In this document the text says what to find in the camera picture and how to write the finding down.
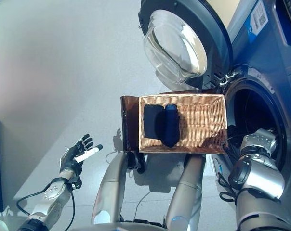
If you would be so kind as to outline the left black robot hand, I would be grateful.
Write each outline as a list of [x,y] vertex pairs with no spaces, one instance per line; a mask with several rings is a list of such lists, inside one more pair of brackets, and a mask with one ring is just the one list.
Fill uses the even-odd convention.
[[101,144],[94,146],[90,134],[84,135],[64,152],[60,159],[60,172],[72,171],[75,176],[79,176],[82,172],[83,162],[102,148]]

